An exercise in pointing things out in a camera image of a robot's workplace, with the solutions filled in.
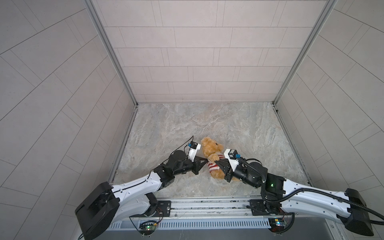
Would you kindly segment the red white striped knit sweater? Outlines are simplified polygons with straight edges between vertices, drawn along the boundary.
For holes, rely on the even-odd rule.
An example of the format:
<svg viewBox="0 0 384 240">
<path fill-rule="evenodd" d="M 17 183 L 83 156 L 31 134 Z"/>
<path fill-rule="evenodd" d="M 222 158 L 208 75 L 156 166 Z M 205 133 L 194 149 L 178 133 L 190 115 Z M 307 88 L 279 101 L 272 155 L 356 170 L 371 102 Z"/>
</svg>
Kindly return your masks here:
<svg viewBox="0 0 384 240">
<path fill-rule="evenodd" d="M 223 154 L 221 154 L 221 153 L 211 154 L 208 157 L 208 160 L 209 160 L 209 163 L 208 163 L 209 172 L 212 173 L 212 171 L 220 170 L 220 167 L 215 163 L 215 161 L 223 160 L 223 159 L 225 159 L 225 156 Z"/>
</svg>

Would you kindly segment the brown plush teddy bear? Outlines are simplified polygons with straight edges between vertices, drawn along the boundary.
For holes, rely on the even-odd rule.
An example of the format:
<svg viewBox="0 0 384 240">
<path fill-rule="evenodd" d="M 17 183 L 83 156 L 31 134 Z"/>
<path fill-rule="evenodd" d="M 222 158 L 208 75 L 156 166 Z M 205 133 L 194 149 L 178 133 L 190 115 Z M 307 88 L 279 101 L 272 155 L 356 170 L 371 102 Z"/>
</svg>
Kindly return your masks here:
<svg viewBox="0 0 384 240">
<path fill-rule="evenodd" d="M 224 155 L 223 145 L 218 143 L 217 141 L 209 138 L 209 137 L 205 137 L 202 139 L 201 146 L 202 146 L 203 155 L 205 156 L 205 158 L 207 160 L 211 154 L 221 153 Z M 212 171 L 212 173 L 210 173 L 210 175 L 212 178 L 214 178 L 216 180 L 224 180 L 225 179 L 225 174 L 223 173 L 222 170 Z"/>
</svg>

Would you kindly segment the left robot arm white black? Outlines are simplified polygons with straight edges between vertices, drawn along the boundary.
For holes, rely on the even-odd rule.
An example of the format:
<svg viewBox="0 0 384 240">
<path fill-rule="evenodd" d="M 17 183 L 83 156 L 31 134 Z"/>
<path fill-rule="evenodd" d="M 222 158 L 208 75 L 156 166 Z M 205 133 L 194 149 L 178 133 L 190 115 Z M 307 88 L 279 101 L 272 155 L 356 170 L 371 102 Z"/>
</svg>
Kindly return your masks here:
<svg viewBox="0 0 384 240">
<path fill-rule="evenodd" d="M 177 175 L 187 172 L 198 175 L 207 163 L 205 158 L 190 160 L 184 151 L 176 150 L 144 177 L 121 185 L 99 184 L 75 210 L 82 231 L 79 238 L 93 240 L 111 223 L 135 215 L 151 216 L 158 204 L 155 192 L 172 184 Z"/>
</svg>

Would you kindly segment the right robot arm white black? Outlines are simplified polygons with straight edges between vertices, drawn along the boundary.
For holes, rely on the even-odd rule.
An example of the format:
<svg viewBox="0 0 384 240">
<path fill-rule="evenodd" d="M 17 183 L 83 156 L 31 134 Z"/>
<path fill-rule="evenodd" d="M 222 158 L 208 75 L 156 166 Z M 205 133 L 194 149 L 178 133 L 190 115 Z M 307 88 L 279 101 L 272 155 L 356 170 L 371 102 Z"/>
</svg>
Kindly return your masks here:
<svg viewBox="0 0 384 240">
<path fill-rule="evenodd" d="M 361 194 L 354 189 L 332 192 L 304 186 L 270 174 L 259 162 L 243 159 L 221 159 L 216 165 L 224 172 L 225 180 L 237 178 L 261 190 L 266 212 L 270 214 L 305 214 L 332 220 L 345 229 L 362 236 L 374 235 L 370 214 Z"/>
</svg>

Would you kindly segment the white ventilation grille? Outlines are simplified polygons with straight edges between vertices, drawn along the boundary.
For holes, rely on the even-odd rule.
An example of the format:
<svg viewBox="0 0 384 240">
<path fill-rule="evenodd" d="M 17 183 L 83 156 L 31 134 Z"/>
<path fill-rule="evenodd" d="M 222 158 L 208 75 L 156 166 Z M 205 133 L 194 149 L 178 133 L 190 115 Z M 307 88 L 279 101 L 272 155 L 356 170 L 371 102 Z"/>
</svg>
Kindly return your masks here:
<svg viewBox="0 0 384 240">
<path fill-rule="evenodd" d="M 268 219 L 165 219 L 157 230 L 270 229 Z"/>
</svg>

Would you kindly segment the right green circuit board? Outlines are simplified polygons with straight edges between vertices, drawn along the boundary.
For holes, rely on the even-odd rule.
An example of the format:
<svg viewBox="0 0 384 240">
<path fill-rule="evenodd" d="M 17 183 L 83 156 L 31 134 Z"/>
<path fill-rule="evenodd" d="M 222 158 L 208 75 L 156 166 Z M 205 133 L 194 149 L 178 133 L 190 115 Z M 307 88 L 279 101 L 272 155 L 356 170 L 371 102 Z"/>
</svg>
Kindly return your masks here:
<svg viewBox="0 0 384 240">
<path fill-rule="evenodd" d="M 287 225 L 287 222 L 283 218 L 269 218 L 270 231 L 272 233 L 282 232 Z"/>
</svg>

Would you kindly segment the green circuit board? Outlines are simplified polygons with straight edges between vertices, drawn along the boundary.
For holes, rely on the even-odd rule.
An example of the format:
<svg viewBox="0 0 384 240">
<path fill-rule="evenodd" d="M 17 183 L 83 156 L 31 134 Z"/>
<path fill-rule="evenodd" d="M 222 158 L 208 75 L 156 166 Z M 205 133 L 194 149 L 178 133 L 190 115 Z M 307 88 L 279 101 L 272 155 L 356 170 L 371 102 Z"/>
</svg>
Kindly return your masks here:
<svg viewBox="0 0 384 240">
<path fill-rule="evenodd" d="M 283 218 L 269 218 L 270 231 L 272 233 L 282 232 L 287 225 L 287 222 Z"/>
<path fill-rule="evenodd" d="M 139 225 L 139 233 L 143 236 L 149 236 L 155 232 L 159 223 L 157 221 L 146 221 Z"/>
</svg>

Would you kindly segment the left green circuit board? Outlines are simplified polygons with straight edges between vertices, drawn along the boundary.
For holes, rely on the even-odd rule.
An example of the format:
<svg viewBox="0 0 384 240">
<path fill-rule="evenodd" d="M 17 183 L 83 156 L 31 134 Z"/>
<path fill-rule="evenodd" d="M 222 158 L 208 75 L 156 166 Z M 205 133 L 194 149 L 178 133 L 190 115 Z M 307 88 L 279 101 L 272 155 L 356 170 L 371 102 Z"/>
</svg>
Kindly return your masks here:
<svg viewBox="0 0 384 240">
<path fill-rule="evenodd" d="M 155 232 L 159 223 L 157 221 L 146 221 L 139 225 L 139 233 L 143 236 L 149 236 Z"/>
</svg>

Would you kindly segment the aluminium mounting rail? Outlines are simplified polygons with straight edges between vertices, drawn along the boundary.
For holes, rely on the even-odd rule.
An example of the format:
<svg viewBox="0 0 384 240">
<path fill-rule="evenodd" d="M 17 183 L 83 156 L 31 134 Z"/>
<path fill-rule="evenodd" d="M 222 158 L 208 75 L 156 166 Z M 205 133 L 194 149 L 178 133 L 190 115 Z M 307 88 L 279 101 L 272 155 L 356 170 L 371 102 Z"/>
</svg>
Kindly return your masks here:
<svg viewBox="0 0 384 240">
<path fill-rule="evenodd" d="M 171 212 L 169 219 L 234 219 L 234 218 L 255 218 L 250 209 L 247 208 L 250 200 L 260 200 L 259 196 L 251 197 L 217 197 L 217 198 L 160 198 L 157 199 L 154 195 L 146 195 L 130 200 L 126 203 L 120 203 L 116 211 L 109 211 L 102 214 L 102 217 L 107 218 L 107 223 L 115 223 L 118 221 L 135 218 L 133 215 L 144 214 L 150 207 L 157 206 L 158 201 L 171 201 Z M 288 206 L 283 207 L 283 215 L 295 213 L 299 215 L 309 215 L 318 217 L 319 214 L 311 213 L 315 207 L 310 207 L 302 201 L 289 200 Z"/>
</svg>

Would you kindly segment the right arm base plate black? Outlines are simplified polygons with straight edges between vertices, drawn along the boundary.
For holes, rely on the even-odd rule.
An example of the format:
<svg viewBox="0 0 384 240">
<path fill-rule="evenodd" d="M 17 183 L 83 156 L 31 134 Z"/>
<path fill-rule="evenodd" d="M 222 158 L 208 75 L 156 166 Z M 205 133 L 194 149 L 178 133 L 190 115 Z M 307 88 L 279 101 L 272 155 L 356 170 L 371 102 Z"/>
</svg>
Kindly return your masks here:
<svg viewBox="0 0 384 240">
<path fill-rule="evenodd" d="M 251 210 L 253 216 L 282 216 L 284 214 L 281 204 L 271 204 L 262 199 L 250 200 L 247 208 Z"/>
</svg>

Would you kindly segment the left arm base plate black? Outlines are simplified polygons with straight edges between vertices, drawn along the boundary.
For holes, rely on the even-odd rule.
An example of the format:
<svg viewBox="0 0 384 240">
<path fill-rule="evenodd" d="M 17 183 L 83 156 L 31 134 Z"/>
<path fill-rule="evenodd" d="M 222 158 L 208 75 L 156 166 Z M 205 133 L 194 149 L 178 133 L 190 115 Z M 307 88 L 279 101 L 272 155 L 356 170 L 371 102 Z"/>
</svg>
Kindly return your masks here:
<svg viewBox="0 0 384 240">
<path fill-rule="evenodd" d="M 171 201 L 158 201 L 156 208 L 150 207 L 144 214 L 133 215 L 135 218 L 161 218 L 169 217 L 171 212 Z"/>
</svg>

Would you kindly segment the right aluminium corner post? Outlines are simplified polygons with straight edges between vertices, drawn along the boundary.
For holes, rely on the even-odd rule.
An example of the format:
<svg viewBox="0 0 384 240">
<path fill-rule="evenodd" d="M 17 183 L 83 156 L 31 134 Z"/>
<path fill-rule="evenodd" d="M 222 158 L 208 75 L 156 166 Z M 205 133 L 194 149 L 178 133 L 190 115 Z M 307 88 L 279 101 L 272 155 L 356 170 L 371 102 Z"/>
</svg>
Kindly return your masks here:
<svg viewBox="0 0 384 240">
<path fill-rule="evenodd" d="M 317 21 L 315 22 L 315 25 L 313 26 L 308 38 L 305 41 L 305 44 L 303 45 L 301 51 L 299 52 L 299 55 L 296 58 L 294 64 L 292 65 L 286 79 L 284 80 L 282 87 L 280 88 L 276 98 L 272 101 L 274 108 L 277 108 L 277 104 L 279 103 L 280 99 L 282 98 L 285 90 L 288 88 L 289 83 L 291 82 L 291 80 L 295 76 L 297 70 L 299 69 L 300 65 L 302 64 L 302 62 L 303 62 L 304 58 L 306 57 L 308 51 L 310 50 L 311 46 L 315 42 L 316 37 L 319 35 L 321 29 L 323 28 L 329 15 L 331 14 L 332 10 L 334 9 L 334 6 L 336 3 L 337 3 L 337 0 L 326 1 L 324 8 L 322 9 Z"/>
</svg>

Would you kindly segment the aluminium corner post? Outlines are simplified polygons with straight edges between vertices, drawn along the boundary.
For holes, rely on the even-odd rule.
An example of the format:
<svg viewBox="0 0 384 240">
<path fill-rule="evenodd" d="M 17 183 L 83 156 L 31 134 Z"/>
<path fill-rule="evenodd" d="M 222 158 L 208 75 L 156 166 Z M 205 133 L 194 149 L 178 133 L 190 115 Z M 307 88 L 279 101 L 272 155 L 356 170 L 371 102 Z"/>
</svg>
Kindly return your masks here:
<svg viewBox="0 0 384 240">
<path fill-rule="evenodd" d="M 326 1 L 324 8 L 322 9 L 317 21 L 315 22 L 315 25 L 313 26 L 308 38 L 305 41 L 305 44 L 303 45 L 301 51 L 299 52 L 299 55 L 296 58 L 294 64 L 292 65 L 286 79 L 284 80 L 282 87 L 280 88 L 276 98 L 272 101 L 274 108 L 277 108 L 277 104 L 279 103 L 280 99 L 282 98 L 285 90 L 288 88 L 289 83 L 291 82 L 291 80 L 295 76 L 297 70 L 299 69 L 300 65 L 302 64 L 302 62 L 303 62 L 304 58 L 306 57 L 308 51 L 310 50 L 311 46 L 315 42 L 316 37 L 319 35 L 321 29 L 323 28 L 329 15 L 331 14 L 332 10 L 334 9 L 334 6 L 336 3 L 337 3 L 337 0 Z"/>
<path fill-rule="evenodd" d="M 106 51 L 107 51 L 107 54 L 109 55 L 110 59 L 111 59 L 111 62 L 115 68 L 115 70 L 117 71 L 117 74 L 119 75 L 120 79 L 122 80 L 126 90 L 128 91 L 128 94 L 130 96 L 130 98 L 132 99 L 133 103 L 134 103 L 134 106 L 135 108 L 138 107 L 138 102 L 133 94 L 133 91 L 132 89 L 130 88 L 129 86 L 129 83 L 128 83 L 128 80 L 124 74 L 124 71 L 119 63 L 119 60 L 117 58 L 117 55 L 113 49 L 113 46 L 108 38 L 108 35 L 107 35 L 107 32 L 101 22 L 101 18 L 99 17 L 97 11 L 96 11 L 96 8 L 95 8 L 95 5 L 93 3 L 93 1 L 91 0 L 84 0 L 83 1 L 84 5 L 85 5 L 85 8 L 91 18 L 91 21 L 96 29 L 96 31 L 98 32 L 98 35 L 101 39 L 101 42 L 102 44 L 104 45 Z"/>
</svg>

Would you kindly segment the left aluminium corner post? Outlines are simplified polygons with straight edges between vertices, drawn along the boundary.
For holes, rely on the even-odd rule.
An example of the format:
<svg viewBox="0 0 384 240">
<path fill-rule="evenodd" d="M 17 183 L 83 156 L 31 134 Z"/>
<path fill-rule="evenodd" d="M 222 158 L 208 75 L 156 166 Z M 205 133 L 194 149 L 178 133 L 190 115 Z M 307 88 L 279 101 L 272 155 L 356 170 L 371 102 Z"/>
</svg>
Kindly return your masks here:
<svg viewBox="0 0 384 240">
<path fill-rule="evenodd" d="M 129 83 L 128 83 L 128 80 L 124 74 L 124 71 L 119 63 L 119 60 L 117 58 L 117 55 L 113 49 L 113 46 L 108 38 L 108 35 L 107 35 L 107 32 L 101 22 L 101 18 L 99 17 L 97 11 L 96 11 L 96 8 L 95 8 L 95 5 L 93 3 L 93 1 L 91 0 L 84 0 L 83 1 L 84 5 L 85 5 L 85 8 L 91 18 L 91 21 L 96 29 L 96 31 L 98 32 L 98 35 L 101 39 L 101 42 L 102 44 L 104 45 L 106 51 L 107 51 L 107 54 L 109 55 L 110 59 L 111 59 L 111 62 L 115 68 L 115 70 L 117 71 L 117 74 L 119 75 L 120 79 L 122 80 L 126 90 L 128 91 L 128 94 L 130 96 L 130 98 L 132 99 L 133 103 L 134 103 L 134 106 L 135 108 L 138 107 L 138 102 L 133 94 L 133 91 L 132 89 L 130 88 L 129 86 Z"/>
</svg>

